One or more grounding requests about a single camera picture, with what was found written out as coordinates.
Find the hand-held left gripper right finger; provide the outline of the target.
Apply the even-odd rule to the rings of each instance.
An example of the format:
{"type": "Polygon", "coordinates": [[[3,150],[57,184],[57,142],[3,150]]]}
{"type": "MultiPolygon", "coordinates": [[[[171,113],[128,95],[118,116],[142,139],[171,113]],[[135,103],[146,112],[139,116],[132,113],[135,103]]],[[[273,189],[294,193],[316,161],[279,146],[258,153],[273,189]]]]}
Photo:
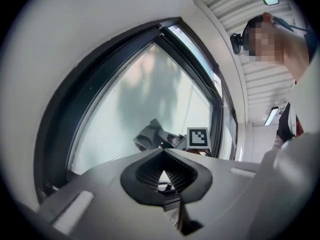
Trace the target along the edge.
{"type": "Polygon", "coordinates": [[[167,226],[165,240],[251,240],[262,196],[261,164],[164,149],[170,168],[182,169],[180,231],[167,226]]]}

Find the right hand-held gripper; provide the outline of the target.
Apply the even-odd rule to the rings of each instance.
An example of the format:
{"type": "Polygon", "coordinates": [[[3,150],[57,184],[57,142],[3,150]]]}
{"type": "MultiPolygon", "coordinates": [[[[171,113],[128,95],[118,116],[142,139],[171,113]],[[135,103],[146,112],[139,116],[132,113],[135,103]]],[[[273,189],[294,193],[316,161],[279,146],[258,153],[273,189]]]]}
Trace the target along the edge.
{"type": "Polygon", "coordinates": [[[161,140],[169,142],[174,149],[210,149],[210,135],[207,127],[188,127],[185,135],[175,135],[160,128],[156,134],[161,140]]]}

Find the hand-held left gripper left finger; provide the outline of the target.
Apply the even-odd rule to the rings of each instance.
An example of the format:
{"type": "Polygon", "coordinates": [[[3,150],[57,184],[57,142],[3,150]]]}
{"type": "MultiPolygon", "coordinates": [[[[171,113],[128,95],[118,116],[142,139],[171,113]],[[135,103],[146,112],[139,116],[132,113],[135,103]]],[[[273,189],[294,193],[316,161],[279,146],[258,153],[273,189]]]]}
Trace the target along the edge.
{"type": "Polygon", "coordinates": [[[182,240],[162,207],[137,203],[121,186],[121,173],[150,155],[144,151],[99,164],[40,206],[38,214],[75,240],[182,240]]]}

